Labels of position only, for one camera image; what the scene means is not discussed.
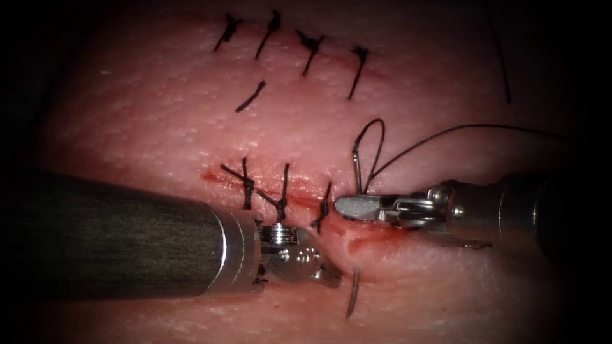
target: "skin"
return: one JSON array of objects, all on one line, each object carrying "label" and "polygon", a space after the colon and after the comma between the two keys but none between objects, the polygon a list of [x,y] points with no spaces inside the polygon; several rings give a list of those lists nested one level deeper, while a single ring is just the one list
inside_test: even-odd
[{"label": "skin", "polygon": [[[272,8],[282,13],[281,29],[255,61]],[[213,53],[226,12],[244,22]],[[220,164],[240,171],[247,157],[256,189],[278,199],[288,162],[285,223],[307,228],[329,181],[330,202],[355,193],[351,148],[374,118],[387,125],[381,162],[458,124],[577,133],[563,66],[513,24],[513,12],[493,17],[511,104],[481,3],[133,6],[91,38],[36,131],[30,162],[235,207],[244,199],[242,184]],[[306,77],[310,51],[294,29],[326,36]],[[359,66],[355,45],[370,53],[348,101]],[[259,96],[235,113],[261,80]],[[378,130],[361,144],[364,173]],[[571,158],[567,152],[530,134],[469,129],[400,159],[368,192],[408,193],[449,178],[490,183],[511,171],[556,166]],[[252,207],[266,223],[276,217],[258,196]],[[345,273],[338,289],[267,285],[257,297],[36,305],[23,313],[41,331],[23,335],[65,343],[514,342],[546,338],[564,307],[552,269],[527,269],[489,248],[440,247],[384,224],[345,221],[333,210],[317,238]],[[358,303],[345,320],[356,266]]]}]

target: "black suture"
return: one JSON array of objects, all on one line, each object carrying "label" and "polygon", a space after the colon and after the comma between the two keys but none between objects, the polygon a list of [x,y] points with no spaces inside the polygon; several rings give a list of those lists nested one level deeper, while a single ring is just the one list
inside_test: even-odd
[{"label": "black suture", "polygon": [[289,164],[285,164],[285,170],[282,174],[283,182],[282,182],[282,195],[278,201],[272,199],[270,196],[266,195],[263,191],[257,190],[257,194],[261,196],[261,198],[268,201],[276,208],[277,216],[276,223],[280,224],[285,219],[285,207],[287,206],[287,179],[289,173]]},{"label": "black suture", "polygon": [[274,31],[278,31],[280,28],[281,28],[281,14],[277,10],[272,10],[272,19],[270,23],[268,23],[268,31],[266,32],[266,35],[263,36],[263,39],[261,40],[261,43],[259,44],[259,47],[257,48],[257,52],[255,53],[255,59],[259,59],[259,55],[261,54],[263,46],[266,44],[266,41],[268,40],[270,35]]},{"label": "black suture", "polygon": [[217,49],[219,49],[219,46],[221,45],[222,41],[225,41],[225,42],[230,41],[231,37],[236,33],[236,27],[238,26],[238,24],[243,22],[242,19],[235,20],[234,17],[232,17],[229,13],[225,13],[225,18],[228,21],[228,26],[225,28],[223,35],[221,35],[221,37],[219,38],[219,41],[215,45],[215,49],[213,50],[214,52],[216,52]]},{"label": "black suture", "polygon": [[363,138],[363,135],[365,135],[365,133],[368,131],[368,129],[370,129],[370,127],[372,125],[374,125],[375,123],[380,123],[381,125],[381,139],[378,143],[378,149],[376,150],[376,156],[374,157],[374,161],[372,162],[372,168],[370,168],[370,173],[368,174],[368,176],[371,176],[372,173],[374,172],[374,170],[376,169],[376,164],[378,163],[378,158],[381,154],[381,150],[383,149],[383,143],[384,143],[384,132],[385,132],[385,127],[384,127],[384,121],[380,118],[371,120],[368,124],[365,125],[365,127],[363,127],[363,129],[361,130],[361,132],[359,133],[359,135],[357,135],[357,138],[355,139],[355,144],[353,145],[353,166],[355,169],[355,180],[356,180],[356,186],[357,186],[357,195],[365,195],[368,192],[368,185],[370,184],[370,177],[368,177],[367,183],[366,183],[366,187],[362,189],[361,187],[361,166],[360,166],[360,162],[359,162],[359,144],[361,143],[361,139]]},{"label": "black suture", "polygon": [[232,171],[224,164],[221,164],[221,169],[242,181],[242,187],[244,188],[244,202],[242,203],[242,209],[251,210],[251,196],[255,190],[255,181],[247,177],[247,157],[242,158],[242,176],[240,173]]},{"label": "black suture", "polygon": [[359,81],[359,76],[361,75],[361,70],[363,69],[363,65],[365,64],[365,59],[368,56],[369,50],[362,47],[355,47],[351,52],[354,52],[359,57],[359,68],[357,69],[357,75],[355,75],[355,80],[353,80],[353,86],[351,87],[351,93],[349,93],[349,100],[353,98],[353,93],[355,92],[355,87],[357,86],[357,81]]},{"label": "black suture", "polygon": [[[380,122],[381,125],[384,128],[384,121],[381,119],[375,119],[373,121],[370,121],[361,131],[361,133],[357,136],[357,139],[355,140],[355,146],[353,147],[353,161],[355,162],[355,174],[356,174],[356,179],[357,179],[357,185],[358,185],[358,190],[357,193],[361,194],[361,171],[360,171],[360,167],[359,167],[359,155],[358,155],[358,145],[359,142],[361,141],[361,138],[363,137],[363,135],[365,134],[365,132],[367,131],[367,129],[374,124],[375,122]],[[403,157],[405,154],[408,154],[409,152],[413,151],[414,149],[420,147],[421,145],[424,145],[425,143],[438,138],[439,136],[451,133],[453,131],[457,131],[460,129],[469,129],[469,128],[491,128],[491,129],[505,129],[505,130],[511,130],[511,131],[521,131],[524,133],[529,133],[529,134],[535,134],[535,135],[541,135],[541,136],[546,136],[555,140],[559,140],[559,141],[568,141],[570,143],[576,143],[576,139],[571,137],[571,136],[567,136],[567,135],[561,135],[561,134],[557,134],[557,133],[551,133],[549,131],[542,131],[542,130],[537,130],[537,129],[531,129],[531,128],[525,128],[525,127],[518,127],[515,125],[505,125],[505,124],[462,124],[462,125],[456,125],[454,127],[450,127],[448,129],[445,129],[443,131],[440,131],[438,133],[435,133],[431,136],[428,136],[427,138],[413,144],[412,146],[406,148],[405,150],[401,151],[399,154],[397,154],[396,156],[394,156],[393,158],[391,158],[388,162],[386,162],[385,164],[383,164],[379,169],[375,170],[375,165],[378,162],[378,155],[380,153],[380,148],[382,146],[383,140],[384,140],[384,129],[382,131],[382,136],[381,136],[381,143],[379,145],[379,151],[376,154],[376,158],[374,159],[374,163],[372,165],[372,171],[370,172],[370,175],[368,176],[368,179],[366,181],[366,184],[363,188],[363,192],[362,194],[366,194],[368,188],[370,187],[370,183],[371,181],[378,176],[382,171],[384,171],[384,169],[386,169],[387,167],[389,167],[391,164],[393,164],[395,161],[397,161],[399,158]]]},{"label": "black suture", "polygon": [[484,12],[487,16],[487,20],[489,23],[489,28],[491,29],[491,33],[493,34],[493,41],[495,42],[495,48],[497,49],[497,55],[499,56],[499,64],[502,68],[502,77],[504,78],[504,88],[506,90],[506,102],[510,104],[512,98],[510,96],[510,83],[508,81],[508,73],[506,71],[506,62],[504,60],[504,51],[502,49],[502,43],[499,40],[499,35],[497,34],[497,29],[495,28],[495,22],[493,21],[493,15],[491,14],[491,9],[487,3],[487,0],[483,0],[484,4]]},{"label": "black suture", "polygon": [[316,53],[319,52],[319,45],[325,39],[325,36],[322,35],[321,37],[319,37],[319,39],[314,39],[314,38],[310,38],[306,36],[304,32],[301,32],[300,30],[296,30],[295,33],[297,33],[298,36],[300,37],[300,43],[303,46],[310,49],[310,56],[308,58],[308,62],[306,62],[306,66],[304,67],[304,70],[302,71],[302,76],[306,76],[306,73],[308,73],[308,69],[310,68],[310,63],[312,62],[312,58],[314,57]]},{"label": "black suture", "polygon": [[252,101],[254,101],[255,98],[257,98],[257,96],[261,92],[261,89],[263,89],[265,85],[266,85],[266,82],[264,80],[260,81],[259,84],[257,85],[257,89],[255,90],[255,93],[251,97],[249,97],[244,103],[242,103],[239,107],[237,107],[236,112],[238,113],[244,110]]},{"label": "black suture", "polygon": [[323,199],[319,203],[319,216],[317,217],[317,219],[315,219],[315,221],[312,221],[312,223],[310,224],[311,227],[317,227],[318,234],[321,234],[321,221],[323,221],[323,219],[325,219],[325,217],[330,214],[330,205],[327,202],[327,199],[330,196],[331,190],[332,182],[330,181],[329,183],[327,183],[327,190],[325,191],[325,196],[323,196]]}]

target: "metal screw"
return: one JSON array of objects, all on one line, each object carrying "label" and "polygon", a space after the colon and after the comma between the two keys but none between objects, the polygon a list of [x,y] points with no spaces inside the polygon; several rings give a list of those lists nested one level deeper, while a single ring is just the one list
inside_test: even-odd
[{"label": "metal screw", "polygon": [[456,206],[453,207],[451,212],[453,212],[453,217],[455,219],[460,219],[460,218],[463,217],[463,214],[465,213],[465,210],[463,209],[462,206],[456,205]]},{"label": "metal screw", "polygon": [[288,261],[289,260],[289,250],[287,250],[286,248],[284,250],[281,250],[279,252],[279,257],[280,257],[281,262]]}]

